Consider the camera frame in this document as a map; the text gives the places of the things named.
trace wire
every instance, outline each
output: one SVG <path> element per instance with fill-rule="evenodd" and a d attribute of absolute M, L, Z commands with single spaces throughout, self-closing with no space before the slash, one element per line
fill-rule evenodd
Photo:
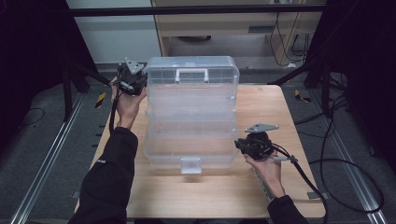
<path fill-rule="evenodd" d="M 316 137 L 316 138 L 324 138 L 324 136 L 318 136 L 318 135 L 314 135 L 311 133 L 303 133 L 303 132 L 298 132 L 298 131 L 297 131 L 297 133 L 305 134 L 307 136 Z"/>
<path fill-rule="evenodd" d="M 370 176 L 370 174 L 368 174 L 367 171 L 365 171 L 363 168 L 361 168 L 359 165 L 351 162 L 351 161 L 345 161 L 345 160 L 341 160 L 341 159 L 336 159 L 336 158 L 329 158 L 329 159 L 322 159 L 322 160 L 316 160 L 316 161 L 311 161 L 309 162 L 309 164 L 314 164 L 314 163 L 318 163 L 318 162 L 324 162 L 324 161 L 339 161 L 339 162 L 345 162 L 349 165 L 352 165 L 356 168 L 358 168 L 361 172 L 363 172 L 366 177 L 368 177 L 370 179 L 370 181 L 374 184 L 378 195 L 381 199 L 379 206 L 376 209 L 373 210 L 362 210 L 362 209 L 358 209 L 355 207 L 352 207 L 346 203 L 343 203 L 342 201 L 340 201 L 337 197 L 334 196 L 334 194 L 332 194 L 328 189 L 326 189 L 327 193 L 332 197 L 332 199 L 334 199 L 336 202 L 340 203 L 341 205 L 343 205 L 344 207 L 347 207 L 355 212 L 359 212 L 359 213 L 363 213 L 363 214 L 369 214 L 369 213 L 375 213 L 378 212 L 379 210 L 382 209 L 382 207 L 384 206 L 385 203 L 385 199 L 384 199 L 384 193 L 382 192 L 381 188 L 377 185 L 377 183 L 375 182 L 375 180 L 373 179 L 372 176 Z"/>
<path fill-rule="evenodd" d="M 308 49 L 309 49 L 308 46 L 309 46 L 309 35 L 305 35 L 304 51 L 303 51 L 303 56 L 302 56 L 303 64 L 305 63 L 306 55 L 308 55 Z"/>
<path fill-rule="evenodd" d="M 119 104 L 119 99 L 120 99 L 120 72 L 121 72 L 122 67 L 119 67 L 117 69 L 117 79 L 114 81 L 116 82 L 116 97 L 113 99 L 113 105 L 111 106 L 111 113 L 110 113 L 110 121 L 108 122 L 108 130 L 110 131 L 110 134 L 113 133 L 114 131 L 114 118 L 116 117 L 116 110 L 117 110 L 117 105 Z"/>
<path fill-rule="evenodd" d="M 333 77 L 330 75 L 330 81 L 332 81 L 332 85 L 339 91 L 346 91 L 347 90 L 347 85 L 344 84 L 344 80 L 338 80 L 337 78 Z"/>
<path fill-rule="evenodd" d="M 283 43 L 282 35 L 280 34 L 279 23 L 278 23 L 278 22 L 279 22 L 279 12 L 276 13 L 276 21 L 275 21 L 274 29 L 273 29 L 273 31 L 271 32 L 271 35 L 270 35 L 270 46 L 271 46 L 271 50 L 272 50 L 273 54 L 276 55 L 276 54 L 275 54 L 275 51 L 274 51 L 274 48 L 273 48 L 273 46 L 272 46 L 272 37 L 273 37 L 273 35 L 274 35 L 275 28 L 277 28 L 277 32 L 279 33 L 279 39 L 280 39 L 280 42 L 282 43 L 282 47 L 283 47 L 283 53 L 284 53 L 284 54 L 286 55 L 286 57 L 290 60 L 291 63 L 300 62 L 301 60 L 294 60 L 294 59 L 291 59 L 291 58 L 289 57 L 288 53 L 286 52 L 286 47 L 285 47 L 285 44 Z M 275 57 L 275 61 L 276 61 L 276 63 L 277 63 L 278 65 L 280 65 L 280 66 L 285 66 L 285 65 L 286 65 L 286 64 L 281 64 L 280 62 L 278 62 L 276 57 Z"/>
<path fill-rule="evenodd" d="M 337 99 L 334 100 L 334 102 L 333 102 L 333 107 L 332 107 L 332 108 L 335 108 L 336 101 L 337 101 L 340 97 L 338 97 Z M 381 210 L 381 208 L 382 208 L 383 205 L 384 205 L 384 195 L 383 195 L 381 189 L 379 188 L 379 186 L 375 183 L 375 181 L 373 180 L 373 178 L 372 178 L 366 171 L 364 171 L 361 167 L 359 167 L 358 165 L 356 165 L 355 163 L 350 162 L 350 161 L 343 161 L 343 160 L 340 160 L 340 159 L 324 159 L 324 148 L 325 148 L 326 140 L 327 140 L 327 137 L 329 136 L 329 132 L 330 132 L 330 129 L 331 129 L 331 127 L 332 127 L 333 120 L 334 120 L 333 114 L 334 114 L 334 109 L 331 110 L 329 128 L 327 129 L 326 134 L 325 134 L 325 137 L 323 138 L 323 141 L 322 141 L 322 146 L 321 146 L 321 151 L 320 151 L 320 159 L 319 159 L 318 161 L 312 161 L 313 163 L 319 162 L 320 179 L 321 179 L 323 188 L 326 189 L 326 191 L 329 193 L 329 195 L 330 195 L 336 202 L 340 203 L 340 204 L 343 205 L 344 207 L 349 208 L 349 209 L 351 209 L 351 210 L 353 210 L 353 211 L 355 211 L 355 212 L 359 212 L 359 213 L 363 213 L 363 214 L 369 214 L 369 213 L 378 212 L 379 210 Z M 355 208 L 355 207 L 353 207 L 353 206 L 350 206 L 350 205 L 348 205 L 348 204 L 346 204 L 346 203 L 343 203 L 341 200 L 339 200 L 338 198 L 336 198 L 332 193 L 330 193 L 329 188 L 327 187 L 327 185 L 326 185 L 326 183 L 325 183 L 325 181 L 324 181 L 324 175 L 323 175 L 323 162 L 324 162 L 324 161 L 342 161 L 342 162 L 346 162 L 346 163 L 348 163 L 348 164 L 351 164 L 351 165 L 353 165 L 353 166 L 356 166 L 356 167 L 358 167 L 360 170 L 362 170 L 362 171 L 370 178 L 370 180 L 375 184 L 375 187 L 376 187 L 377 190 L 378 190 L 378 193 L 379 193 L 379 196 L 380 196 L 380 199 L 381 199 L 379 206 L 378 206 L 376 209 L 373 209 L 373 210 L 362 210 L 362 209 L 359 209 L 359 208 Z"/>
<path fill-rule="evenodd" d="M 297 52 L 301 52 L 302 50 L 297 50 L 297 49 L 294 49 L 294 46 L 295 46 L 295 44 L 296 44 L 296 41 L 297 41 L 297 39 L 298 39 L 298 36 L 299 35 L 296 35 L 295 37 L 294 37 L 294 41 L 293 41 L 293 44 L 291 45 L 291 53 L 293 53 L 293 55 L 294 56 L 301 56 L 300 54 L 296 54 L 295 52 L 297 51 Z"/>
<path fill-rule="evenodd" d="M 294 156 L 290 155 L 289 152 L 283 148 L 282 146 L 273 143 L 273 149 L 280 152 L 281 154 L 283 154 L 284 156 L 286 156 L 287 158 L 290 159 L 291 163 L 294 165 L 294 167 L 297 169 L 298 173 L 301 175 L 301 177 L 303 178 L 303 180 L 305 181 L 305 183 L 309 186 L 309 188 L 311 188 L 320 198 L 320 200 L 323 203 L 324 206 L 324 210 L 325 210 L 325 214 L 323 217 L 323 223 L 326 224 L 329 218 L 329 207 L 327 205 L 326 199 L 323 197 L 322 193 L 312 184 L 312 182 L 309 180 L 309 178 L 306 176 L 305 172 L 303 171 L 303 169 L 301 168 L 300 164 L 298 164 L 297 160 L 294 158 Z"/>
<path fill-rule="evenodd" d="M 44 115 L 46 114 L 46 111 L 44 109 L 42 109 L 42 108 L 30 108 L 29 111 L 31 111 L 31 110 L 41 110 L 41 112 L 42 112 L 41 117 L 38 118 L 37 120 L 33 121 L 33 122 L 23 123 L 21 126 L 28 126 L 28 125 L 35 124 L 35 123 L 39 122 L 40 120 L 42 120 L 44 118 Z"/>
<path fill-rule="evenodd" d="M 341 101 L 341 102 L 335 104 L 334 107 L 331 107 L 331 108 L 330 108 L 330 110 L 336 110 L 336 109 L 338 109 L 338 108 L 341 108 L 341 107 L 344 106 L 344 105 L 347 105 L 347 104 L 341 105 L 341 103 L 343 103 L 343 102 L 346 102 L 346 100 Z M 301 120 L 294 121 L 294 125 L 299 125 L 299 124 L 307 123 L 308 121 L 311 121 L 311 120 L 313 120 L 313 119 L 317 119 L 317 118 L 319 118 L 320 116 L 325 115 L 325 114 L 326 114 L 326 113 L 321 112 L 321 113 L 318 113 L 318 114 L 313 115 L 313 116 L 311 116 L 311 117 L 308 117 L 308 118 L 305 118 L 305 119 L 301 119 Z"/>

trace black jacket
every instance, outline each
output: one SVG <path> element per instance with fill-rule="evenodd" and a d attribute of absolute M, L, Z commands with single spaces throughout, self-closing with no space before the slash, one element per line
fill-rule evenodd
<path fill-rule="evenodd" d="M 69 223 L 126 223 L 136 151 L 136 135 L 116 128 L 102 156 L 82 181 L 79 207 Z M 289 196 L 274 199 L 268 211 L 275 224 L 308 223 Z"/>

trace right hand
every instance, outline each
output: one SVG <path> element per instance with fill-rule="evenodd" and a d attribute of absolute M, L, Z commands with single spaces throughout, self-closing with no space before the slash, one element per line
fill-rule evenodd
<path fill-rule="evenodd" d="M 116 98 L 117 87 L 111 86 L 111 90 L 111 101 L 113 101 Z M 132 125 L 134 124 L 134 119 L 139 112 L 140 102 L 142 102 L 146 95 L 146 87 L 142 90 L 140 95 L 128 95 L 126 93 L 122 93 L 120 95 L 119 102 L 117 104 L 117 112 L 119 113 L 120 121 L 117 123 L 117 127 L 123 127 L 131 130 Z"/>
<path fill-rule="evenodd" d="M 271 190 L 274 197 L 280 198 L 285 196 L 285 189 L 281 183 L 281 162 L 273 159 L 276 155 L 277 152 L 274 151 L 269 158 L 262 161 L 253 160 L 248 154 L 244 154 L 244 157 L 246 162 L 253 166 L 259 174 L 260 179 L 265 183 L 269 190 Z"/>

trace black pole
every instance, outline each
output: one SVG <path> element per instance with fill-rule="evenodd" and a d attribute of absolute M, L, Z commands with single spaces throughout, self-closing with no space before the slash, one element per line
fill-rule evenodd
<path fill-rule="evenodd" d="M 240 6 L 195 6 L 195 7 L 113 7 L 113 8 L 71 8 L 69 10 L 51 11 L 55 15 L 72 17 L 104 16 L 147 16 L 176 14 L 221 14 L 221 13 L 264 13 L 264 12 L 316 12 L 328 9 L 326 4 L 301 5 L 240 5 Z"/>
<path fill-rule="evenodd" d="M 330 66 L 325 61 L 322 65 L 323 77 L 322 77 L 322 95 L 321 95 L 321 106 L 322 110 L 327 116 L 330 117 L 330 109 L 329 109 L 329 102 L 330 102 Z"/>
<path fill-rule="evenodd" d="M 91 69 L 88 69 L 84 66 L 82 66 L 81 64 L 78 63 L 71 63 L 70 65 L 72 65 L 74 68 L 76 68 L 77 70 L 81 71 L 82 73 L 93 77 L 94 79 L 96 79 L 97 81 L 102 82 L 103 84 L 107 85 L 108 87 L 110 86 L 110 80 L 108 80 L 105 77 L 102 77 L 101 75 L 93 72 Z"/>
<path fill-rule="evenodd" d="M 70 76 L 68 74 L 68 68 L 64 68 L 62 72 L 62 78 L 64 82 L 64 121 L 67 121 L 72 114 L 72 89 L 70 83 Z"/>

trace aluminum rail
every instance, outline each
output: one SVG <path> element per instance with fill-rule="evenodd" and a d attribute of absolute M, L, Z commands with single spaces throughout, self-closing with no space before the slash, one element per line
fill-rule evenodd
<path fill-rule="evenodd" d="M 222 14 L 222 13 L 266 13 L 266 12 L 317 12 L 340 9 L 341 6 L 326 4 L 287 5 L 238 5 L 238 6 L 194 6 L 194 7 L 113 7 L 113 8 L 70 8 L 52 10 L 49 14 L 72 17 L 147 16 L 178 14 Z"/>
<path fill-rule="evenodd" d="M 64 122 L 60 131 L 58 132 L 55 140 L 52 143 L 52 146 L 49 149 L 46 158 L 44 159 L 40 169 L 37 172 L 37 175 L 35 176 L 35 180 L 32 182 L 32 185 L 25 194 L 17 211 L 12 216 L 10 221 L 11 224 L 25 223 L 27 218 L 29 217 L 32 208 L 35 205 L 35 201 L 38 195 L 40 194 L 41 190 L 43 189 L 43 186 L 47 180 L 48 175 L 50 174 L 52 166 L 55 163 L 56 158 L 59 155 L 59 152 L 61 151 L 61 148 L 64 144 L 64 140 L 69 134 L 70 129 L 76 119 L 76 116 L 81 108 L 81 103 L 84 97 L 85 97 L 84 93 L 78 94 L 78 98 L 75 101 L 75 104 L 73 105 L 73 113 L 71 114 L 70 119 Z"/>

